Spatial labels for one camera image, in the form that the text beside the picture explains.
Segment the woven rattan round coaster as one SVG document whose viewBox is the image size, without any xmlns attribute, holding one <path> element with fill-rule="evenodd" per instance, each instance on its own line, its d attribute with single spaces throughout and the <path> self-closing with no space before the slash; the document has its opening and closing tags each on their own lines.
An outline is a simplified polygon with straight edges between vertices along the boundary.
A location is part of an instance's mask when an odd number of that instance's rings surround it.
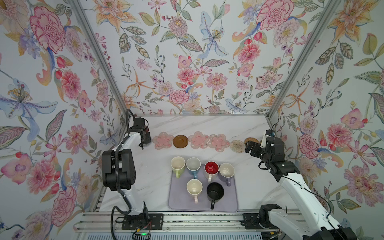
<svg viewBox="0 0 384 240">
<path fill-rule="evenodd" d="M 260 143 L 259 140 L 257 140 L 256 138 L 252 138 L 252 137 L 246 138 L 246 139 L 244 140 L 244 143 L 245 143 L 245 144 L 247 144 L 248 142 L 254 142 L 254 143 L 257 143 L 257 144 Z"/>
</svg>

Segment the white embroidered round coaster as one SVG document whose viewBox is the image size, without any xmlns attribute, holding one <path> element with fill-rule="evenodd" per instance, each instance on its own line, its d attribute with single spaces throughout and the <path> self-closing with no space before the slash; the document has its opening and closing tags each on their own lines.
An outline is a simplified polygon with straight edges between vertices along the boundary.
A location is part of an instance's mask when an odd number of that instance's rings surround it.
<svg viewBox="0 0 384 240">
<path fill-rule="evenodd" d="M 230 143 L 230 148 L 235 153 L 243 153 L 246 149 L 246 144 L 240 140 L 233 140 Z"/>
</svg>

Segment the pink flower coaster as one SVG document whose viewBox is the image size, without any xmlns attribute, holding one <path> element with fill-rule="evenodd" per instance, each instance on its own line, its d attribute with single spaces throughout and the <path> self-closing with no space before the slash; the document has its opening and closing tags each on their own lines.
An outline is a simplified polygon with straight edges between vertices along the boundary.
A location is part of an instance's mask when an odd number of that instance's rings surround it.
<svg viewBox="0 0 384 240">
<path fill-rule="evenodd" d="M 230 147 L 230 145 L 224 134 L 210 135 L 209 137 L 208 147 L 215 149 L 219 153 Z"/>
<path fill-rule="evenodd" d="M 193 149 L 206 149 L 208 147 L 209 136 L 197 131 L 189 136 L 188 140 Z"/>
<path fill-rule="evenodd" d="M 173 135 L 169 135 L 166 132 L 161 132 L 158 136 L 152 139 L 152 142 L 155 144 L 156 150 L 169 149 L 173 145 Z"/>
</svg>

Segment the lilac mug white inside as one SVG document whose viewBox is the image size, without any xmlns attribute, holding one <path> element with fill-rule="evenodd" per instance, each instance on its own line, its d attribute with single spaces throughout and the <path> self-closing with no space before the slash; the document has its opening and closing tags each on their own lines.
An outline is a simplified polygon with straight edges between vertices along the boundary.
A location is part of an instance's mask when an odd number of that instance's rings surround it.
<svg viewBox="0 0 384 240">
<path fill-rule="evenodd" d="M 223 163 L 219 168 L 219 178 L 228 187 L 232 185 L 233 178 L 235 176 L 235 168 L 229 163 Z"/>
</svg>

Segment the brown wooden round coaster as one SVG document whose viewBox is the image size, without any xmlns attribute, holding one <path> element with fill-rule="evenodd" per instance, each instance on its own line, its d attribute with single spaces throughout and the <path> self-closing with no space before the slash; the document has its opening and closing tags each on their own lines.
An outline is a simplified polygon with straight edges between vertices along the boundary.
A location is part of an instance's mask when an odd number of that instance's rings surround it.
<svg viewBox="0 0 384 240">
<path fill-rule="evenodd" d="M 185 148 L 189 143 L 189 139 L 184 135 L 177 135 L 173 139 L 173 145 L 178 149 Z"/>
</svg>

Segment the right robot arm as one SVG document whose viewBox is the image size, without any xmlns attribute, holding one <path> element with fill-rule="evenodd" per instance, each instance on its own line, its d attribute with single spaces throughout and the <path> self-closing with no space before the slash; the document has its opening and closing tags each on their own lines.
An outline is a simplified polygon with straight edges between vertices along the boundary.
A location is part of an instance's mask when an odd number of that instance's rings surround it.
<svg viewBox="0 0 384 240">
<path fill-rule="evenodd" d="M 331 216 L 304 181 L 299 169 L 285 157 L 285 144 L 273 130 L 264 133 L 260 143 L 248 140 L 245 152 L 260 159 L 268 171 L 289 194 L 305 219 L 301 224 L 276 204 L 261 206 L 257 222 L 261 228 L 278 228 L 292 240 L 355 240 L 351 228 L 343 227 Z"/>
</svg>

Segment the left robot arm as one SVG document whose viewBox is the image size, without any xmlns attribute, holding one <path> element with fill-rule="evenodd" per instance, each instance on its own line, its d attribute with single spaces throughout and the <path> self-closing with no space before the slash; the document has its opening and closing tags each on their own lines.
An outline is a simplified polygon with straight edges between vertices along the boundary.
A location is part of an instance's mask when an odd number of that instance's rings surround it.
<svg viewBox="0 0 384 240">
<path fill-rule="evenodd" d="M 114 209 L 125 215 L 129 224 L 147 224 L 150 220 L 148 209 L 140 199 L 134 186 L 136 182 L 136 168 L 133 149 L 151 142 L 148 121 L 144 118 L 133 117 L 133 125 L 128 127 L 122 141 L 112 149 L 102 154 L 103 185 L 118 196 L 126 204 L 127 209 Z"/>
</svg>

